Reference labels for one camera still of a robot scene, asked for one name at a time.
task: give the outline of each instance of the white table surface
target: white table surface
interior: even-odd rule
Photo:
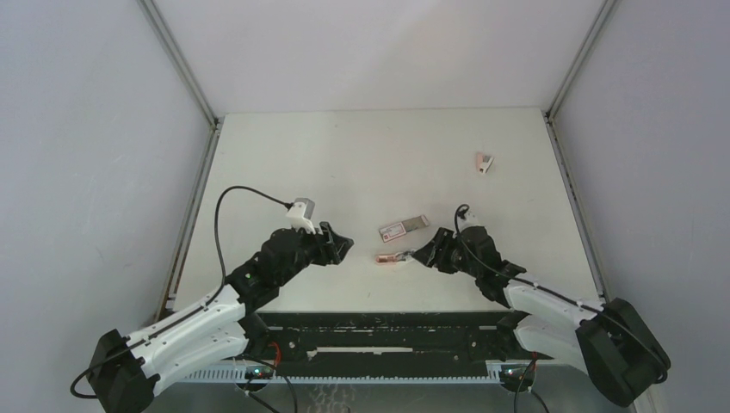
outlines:
[[[476,172],[478,151],[495,157],[485,176]],[[461,203],[471,205],[503,258],[573,297],[597,297],[536,108],[227,115],[175,310],[220,282],[213,211],[231,185],[289,201],[310,198],[315,224],[329,221],[355,240],[341,265],[310,266],[262,311],[503,310],[466,274],[442,274],[417,262],[374,264],[376,254],[420,248],[439,226],[452,228]],[[287,226],[285,212],[248,192],[226,196],[220,238],[229,273]],[[378,228],[420,214],[430,227],[381,241]]]

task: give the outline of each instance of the small box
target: small box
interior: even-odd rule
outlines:
[[[404,221],[400,221],[398,223],[380,228],[380,237],[383,239],[384,243],[387,243],[393,241],[395,238],[403,237],[408,232],[425,228],[429,226],[429,224],[429,220],[426,218],[426,216],[421,215],[420,217],[406,219]]]

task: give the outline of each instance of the black cable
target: black cable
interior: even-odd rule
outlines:
[[[516,277],[516,276],[511,277],[511,276],[509,276],[507,274],[503,274],[503,273],[497,271],[495,268],[492,268],[492,267],[486,265],[484,262],[482,262],[476,256],[476,254],[474,254],[474,252],[471,251],[471,249],[469,249],[469,247],[467,246],[467,243],[464,242],[464,239],[461,236],[461,230],[459,229],[459,220],[458,220],[459,214],[460,213],[466,213],[468,210],[469,210],[469,205],[468,204],[461,204],[461,205],[459,205],[459,207],[456,208],[456,212],[454,213],[454,228],[455,228],[455,231],[456,231],[456,237],[459,239],[459,242],[461,242],[461,246],[464,247],[464,250],[466,250],[469,253],[469,255],[472,256],[472,258],[474,260],[476,260],[476,262],[478,262],[482,267],[484,267],[484,268],[492,271],[496,275],[499,275],[501,277],[504,277],[504,278],[506,278],[508,280],[514,280],[516,282],[520,282],[522,284],[531,286],[531,287],[533,287],[535,289],[538,289],[538,290],[540,290],[540,291],[542,291],[544,293],[550,294],[550,295],[552,295],[552,296],[554,296],[554,297],[556,297],[558,299],[561,299],[561,300],[567,302],[570,305],[575,305],[578,308],[582,308],[582,309],[585,309],[587,311],[590,311],[590,312],[596,314],[598,317],[600,317],[600,318],[602,318],[602,319],[604,319],[604,320],[606,320],[606,321],[614,324],[616,327],[618,327],[619,329],[621,329],[621,331],[623,331],[624,333],[626,333],[627,336],[630,336],[632,339],[634,339],[634,341],[637,344],[639,344],[639,346],[641,346],[647,353],[649,353],[654,358],[655,361],[657,361],[657,364],[658,364],[658,367],[659,367],[659,372],[661,373],[661,375],[657,379],[656,383],[657,384],[658,383],[664,383],[666,381],[668,372],[667,372],[667,366],[664,363],[664,361],[656,353],[654,353],[653,350],[651,350],[646,344],[644,344],[644,342],[639,337],[637,337],[633,332],[631,332],[631,330],[627,329],[623,324],[619,323],[614,318],[612,318],[610,316],[607,316],[606,314],[603,314],[603,312],[602,311],[599,311],[598,309],[595,309],[595,308],[590,307],[588,305],[584,305],[582,303],[579,303],[577,300],[569,299],[568,297],[566,297],[565,295],[563,295],[561,293],[555,292],[555,291],[553,291],[553,290],[551,290],[549,288],[543,287],[543,286],[541,286],[541,285],[539,285],[537,283],[534,283],[532,281],[528,281],[528,280],[525,280],[525,279],[522,279],[522,278],[519,278],[519,277]]]
[[[520,391],[523,388],[524,380],[527,377],[527,374],[529,373],[530,369],[535,366],[535,363],[537,363],[537,359],[532,359],[532,361],[527,365],[527,367],[525,367],[523,377],[520,379],[520,384],[517,385],[517,390],[515,390],[515,400],[512,403],[512,407],[514,407],[515,413],[517,413],[517,397],[520,395]]]
[[[251,393],[250,391],[248,392],[248,394],[246,394],[246,396],[249,397],[249,398],[252,398],[252,399],[256,400],[263,407],[269,409],[269,411],[271,411],[271,413],[280,413],[279,410],[274,409],[273,407],[271,407],[271,404],[268,404],[268,403],[264,402],[259,396]]]
[[[222,275],[221,275],[221,278],[220,278],[220,285],[218,286],[218,289],[206,301],[205,307],[208,307],[210,305],[210,303],[214,302],[215,299],[218,298],[218,295],[220,294],[220,292],[223,290],[223,287],[226,286],[226,265],[223,263],[223,253],[220,250],[220,240],[219,240],[219,237],[218,237],[218,216],[220,214],[220,204],[221,204],[221,202],[223,202],[223,198],[226,196],[226,194],[228,194],[229,192],[231,192],[233,189],[244,189],[244,190],[247,190],[247,191],[251,191],[254,194],[261,195],[262,197],[266,198],[267,200],[271,200],[273,202],[276,202],[277,204],[280,204],[280,205],[286,207],[287,209],[291,208],[292,205],[293,205],[290,202],[284,202],[282,200],[278,200],[278,199],[274,198],[273,196],[267,195],[267,194],[265,194],[265,193],[263,193],[263,192],[261,192],[261,191],[259,191],[257,189],[250,188],[250,187],[243,187],[243,186],[239,186],[239,185],[229,187],[229,188],[227,188],[225,191],[223,191],[220,194],[220,196],[218,197],[218,202],[215,204],[215,216],[213,218],[213,237],[215,238],[215,249],[218,251],[218,259],[220,261],[220,271],[221,271]],[[175,320],[175,322],[170,323],[170,324],[164,326],[162,329],[157,330],[154,333],[150,334],[148,336],[148,340],[151,340],[151,339],[153,339],[153,338],[155,338],[155,337],[163,334],[165,331],[168,331],[169,329],[175,327],[176,325],[182,323],[183,321],[189,319],[190,317],[193,317],[195,314],[197,314],[202,309],[203,309],[202,306],[197,306],[193,311],[191,311],[188,314],[185,314],[184,316],[178,318],[177,320]],[[81,381],[81,379],[83,379],[84,376],[86,374],[90,373],[92,370],[94,370],[94,369],[96,369],[98,367],[101,367],[101,366],[109,363],[110,361],[114,361],[114,360],[118,359],[119,357],[122,357],[124,354],[127,354],[127,353],[131,352],[132,350],[134,350],[135,348],[139,347],[140,345],[142,345],[144,343],[145,343],[145,340],[139,340],[135,344],[132,344],[131,346],[129,346],[129,347],[121,350],[120,352],[115,353],[115,354],[112,354],[109,357],[107,357],[106,359],[104,359],[102,361],[99,361],[98,363],[96,363],[96,364],[94,364],[92,366],[89,366],[88,368],[86,368],[85,370],[83,370],[81,372],[81,374],[79,374],[71,382],[71,389],[70,389],[71,390],[71,395],[73,397],[75,397],[75,398],[83,398],[83,399],[89,399],[89,400],[98,398],[96,395],[83,394],[83,393],[79,393],[78,391],[76,391],[76,385],[78,385],[78,382]]]
[[[545,404],[545,400],[542,400],[540,395],[537,394],[537,391],[530,390],[529,392],[532,393],[533,396],[535,396],[535,398],[537,399],[538,402],[540,402],[540,404],[542,404],[542,408],[545,410],[545,413],[550,413],[550,409],[548,409],[548,405]]]
[[[276,367],[271,363],[267,363],[266,361],[260,360],[256,357],[253,357],[248,354],[242,354],[242,355],[240,355],[240,357],[244,360],[253,361],[255,363],[266,366],[276,372]],[[289,391],[292,393],[292,399],[294,401],[294,413],[297,413],[299,411],[299,403],[297,402],[296,391],[294,390],[294,386],[292,385],[292,382],[289,381],[289,377],[287,377],[283,374],[277,373],[277,376],[281,377],[282,379],[284,379],[284,381],[287,382],[287,386],[289,387]]]

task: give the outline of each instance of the red wire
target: red wire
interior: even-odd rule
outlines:
[[[271,344],[269,344],[269,347],[276,348],[276,358],[274,359],[274,367],[278,367],[279,363],[281,362],[281,348],[279,348],[279,344],[277,342],[271,342]]]

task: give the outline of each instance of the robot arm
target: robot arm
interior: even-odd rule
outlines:
[[[669,357],[633,306],[555,292],[503,260],[484,226],[463,207],[455,217],[461,239],[440,228],[413,258],[447,274],[471,275],[482,295],[514,310],[498,323],[505,353],[523,348],[561,360],[587,373],[608,400],[623,407],[666,379]]]
[[[256,310],[310,264],[339,264],[354,244],[326,222],[316,228],[309,220],[313,206],[310,200],[296,200],[287,213],[292,228],[274,231],[222,288],[126,337],[117,330],[102,336],[86,378],[104,410],[141,412],[191,373],[265,346],[268,331]]]

